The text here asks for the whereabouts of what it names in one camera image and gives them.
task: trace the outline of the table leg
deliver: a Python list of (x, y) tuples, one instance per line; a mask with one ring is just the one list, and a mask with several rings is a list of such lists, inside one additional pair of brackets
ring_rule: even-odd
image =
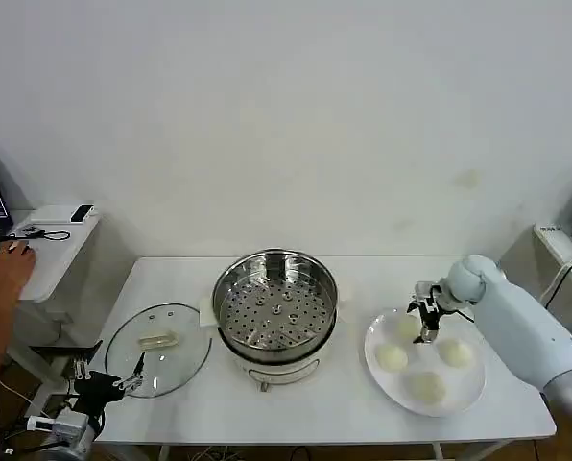
[[(51, 368), (55, 373), (61, 375), (62, 370), (64, 370), (64, 367), (67, 364), (68, 357), (56, 357), (52, 362)], [(31, 416), (40, 416), (38, 408), (44, 410), (47, 401), (52, 396), (65, 396), (69, 390), (72, 390), (72, 388), (69, 388), (69, 385), (72, 386), (72, 383), (66, 379), (63, 379), (62, 384), (59, 386), (54, 386), (49, 382), (41, 384), (33, 397), (33, 405), (30, 405), (26, 410), (26, 418), (30, 418)]]
[(440, 442), (433, 442), (431, 445), (433, 445), (433, 453), (436, 455), (436, 461), (443, 461)]
[(169, 459), (169, 452), (171, 447), (168, 445), (163, 445), (160, 447), (160, 454), (158, 455), (158, 461), (167, 461)]
[(480, 461), (492, 453), (495, 453), (502, 447), (505, 447), (512, 440), (498, 440), (496, 442), (484, 442), (482, 444), (472, 445), (457, 456), (456, 461)]
[(23, 368), (28, 370), (44, 384), (52, 384), (59, 387), (64, 383), (64, 378), (36, 352), (13, 337), (7, 347), (7, 354)]

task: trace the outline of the white wall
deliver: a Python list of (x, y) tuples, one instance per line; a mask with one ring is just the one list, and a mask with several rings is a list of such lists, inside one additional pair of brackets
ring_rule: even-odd
[(135, 255), (499, 257), (572, 192), (572, 1), (0, 0), (0, 161), (101, 204), (96, 325)]

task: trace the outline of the glass lid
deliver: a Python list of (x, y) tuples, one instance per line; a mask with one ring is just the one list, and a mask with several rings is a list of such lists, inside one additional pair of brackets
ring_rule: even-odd
[(192, 379), (210, 348), (211, 338), (199, 327), (197, 309), (159, 304), (139, 312), (115, 332), (105, 355), (105, 369), (110, 375), (127, 378), (144, 352), (143, 384), (131, 396), (148, 399), (168, 394)]

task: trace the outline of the white plate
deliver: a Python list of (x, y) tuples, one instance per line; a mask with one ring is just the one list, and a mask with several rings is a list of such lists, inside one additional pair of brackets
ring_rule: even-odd
[[(486, 384), (485, 363), (481, 354), (482, 336), (476, 334), (470, 322), (453, 314), (441, 318), (435, 343), (411, 344), (403, 341), (397, 333), (398, 318), (405, 313), (405, 309), (393, 309), (380, 315), (369, 326), (365, 336), (365, 358), (371, 375), (391, 399), (420, 415), (448, 416), (467, 410), (482, 396)], [(450, 338), (464, 341), (471, 347), (475, 359), (469, 367), (453, 368), (440, 358), (437, 345)], [(380, 367), (375, 350), (386, 343), (400, 346), (408, 354), (405, 370), (389, 373)], [(446, 396), (442, 401), (430, 404), (412, 397), (408, 390), (408, 377), (418, 372), (435, 372), (441, 377), (446, 386)]]

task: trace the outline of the white cable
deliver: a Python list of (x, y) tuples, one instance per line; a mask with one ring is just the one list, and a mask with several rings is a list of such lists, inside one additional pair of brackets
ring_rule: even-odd
[(539, 296), (539, 298), (537, 299), (541, 304), (544, 304), (544, 298), (546, 298), (548, 296), (548, 294), (553, 291), (555, 289), (555, 285), (557, 284), (557, 282), (559, 281), (559, 279), (563, 276), (563, 273), (569, 269), (572, 266), (572, 259), (570, 259), (569, 261), (567, 261), (565, 264), (563, 264), (560, 269), (557, 271), (557, 273), (555, 274), (555, 277), (553, 278), (553, 281), (551, 281), (550, 285), (548, 285), (548, 288), (546, 288), (544, 290), (544, 292)]
[(46, 418), (51, 418), (47, 413), (45, 413), (43, 410), (41, 410), (38, 406), (36, 406), (32, 400), (28, 399), (25, 396), (22, 396), (21, 394), (19, 394), (17, 391), (15, 391), (14, 389), (12, 389), (11, 387), (9, 387), (7, 384), (5, 384), (4, 382), (2, 382), (0, 380), (0, 385), (2, 387), (4, 387), (5, 389), (7, 389), (10, 392), (13, 392), (14, 394), (16, 394), (18, 397), (21, 397), (23, 400), (25, 400), (27, 403), (29, 403), (31, 406), (33, 406), (35, 409), (37, 409), (38, 411), (40, 411), (40, 413), (45, 416)]
[(191, 460), (191, 461), (199, 461), (199, 460), (202, 459), (204, 456), (208, 456), (208, 457), (209, 457), (208, 453), (209, 453), (209, 451), (210, 451), (211, 449), (213, 449), (213, 446), (207, 447), (204, 451), (201, 451), (201, 452), (195, 454), (195, 455), (192, 457), (192, 460)]

